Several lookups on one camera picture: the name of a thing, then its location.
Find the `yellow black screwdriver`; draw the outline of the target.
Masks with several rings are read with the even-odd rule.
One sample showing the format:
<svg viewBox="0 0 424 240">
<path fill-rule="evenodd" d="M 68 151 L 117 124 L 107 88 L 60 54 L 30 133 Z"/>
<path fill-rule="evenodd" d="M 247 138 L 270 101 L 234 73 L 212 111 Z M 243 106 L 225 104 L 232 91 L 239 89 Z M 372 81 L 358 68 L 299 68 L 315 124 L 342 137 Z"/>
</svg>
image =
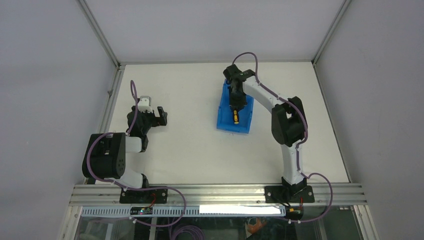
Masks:
<svg viewBox="0 0 424 240">
<path fill-rule="evenodd" d="M 240 123 L 239 111 L 237 109 L 233 109 L 232 114 L 233 114 L 233 117 L 232 117 L 233 123 L 235 125 L 238 125 Z"/>
</svg>

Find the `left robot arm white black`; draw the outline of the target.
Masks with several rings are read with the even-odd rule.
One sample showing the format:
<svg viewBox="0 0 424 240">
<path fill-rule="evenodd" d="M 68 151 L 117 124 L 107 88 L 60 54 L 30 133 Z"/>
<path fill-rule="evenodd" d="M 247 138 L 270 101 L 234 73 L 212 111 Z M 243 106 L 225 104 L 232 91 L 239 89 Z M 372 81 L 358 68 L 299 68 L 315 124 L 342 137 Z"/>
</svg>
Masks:
<svg viewBox="0 0 424 240">
<path fill-rule="evenodd" d="M 138 203 L 147 202 L 151 196 L 148 179 L 145 174 L 126 167 L 126 156 L 144 153 L 149 130 L 167 125 L 168 113 L 161 106 L 157 112 L 158 116 L 150 108 L 133 106 L 126 116 L 126 132 L 92 134 L 81 167 L 84 177 L 116 184 L 131 190 L 131 197 Z"/>
</svg>

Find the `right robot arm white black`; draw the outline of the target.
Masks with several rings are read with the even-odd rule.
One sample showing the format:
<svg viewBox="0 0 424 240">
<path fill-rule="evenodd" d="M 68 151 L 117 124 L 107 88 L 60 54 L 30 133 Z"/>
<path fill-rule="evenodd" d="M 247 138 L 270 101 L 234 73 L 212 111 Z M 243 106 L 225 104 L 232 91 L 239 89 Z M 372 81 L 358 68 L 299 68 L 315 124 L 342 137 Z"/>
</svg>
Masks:
<svg viewBox="0 0 424 240">
<path fill-rule="evenodd" d="M 241 123 L 240 112 L 248 105 L 247 97 L 252 97 L 271 114 L 271 133 L 281 146 L 283 157 L 282 196 L 294 203 L 307 187 L 306 177 L 301 168 L 300 146 L 308 137 L 307 122 L 303 103 L 297 96 L 284 99 L 264 84 L 251 69 L 241 71 L 232 64 L 223 71 L 228 85 L 228 108 L 230 122 Z"/>
</svg>

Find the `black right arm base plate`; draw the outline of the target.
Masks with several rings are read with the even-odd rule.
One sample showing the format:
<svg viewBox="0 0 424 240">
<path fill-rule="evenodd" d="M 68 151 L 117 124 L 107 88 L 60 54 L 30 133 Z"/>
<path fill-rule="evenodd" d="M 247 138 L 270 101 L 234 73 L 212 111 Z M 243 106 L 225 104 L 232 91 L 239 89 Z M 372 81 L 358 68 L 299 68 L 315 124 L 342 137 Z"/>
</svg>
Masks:
<svg viewBox="0 0 424 240">
<path fill-rule="evenodd" d="M 315 196 L 311 186 L 306 186 L 298 193 L 292 194 L 282 185 L 268 185 L 264 187 L 264 196 L 265 202 L 268 204 L 300 204 L 315 202 Z"/>
</svg>

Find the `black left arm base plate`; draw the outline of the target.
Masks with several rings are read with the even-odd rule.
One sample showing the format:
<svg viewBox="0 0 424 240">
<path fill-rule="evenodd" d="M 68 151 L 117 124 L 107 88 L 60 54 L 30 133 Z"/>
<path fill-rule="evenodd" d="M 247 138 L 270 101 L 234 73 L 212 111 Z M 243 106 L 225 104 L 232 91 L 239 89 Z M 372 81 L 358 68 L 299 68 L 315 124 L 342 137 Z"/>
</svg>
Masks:
<svg viewBox="0 0 424 240">
<path fill-rule="evenodd" d="M 119 196 L 120 204 L 166 204 L 168 200 L 168 189 L 133 190 L 121 189 Z"/>
</svg>

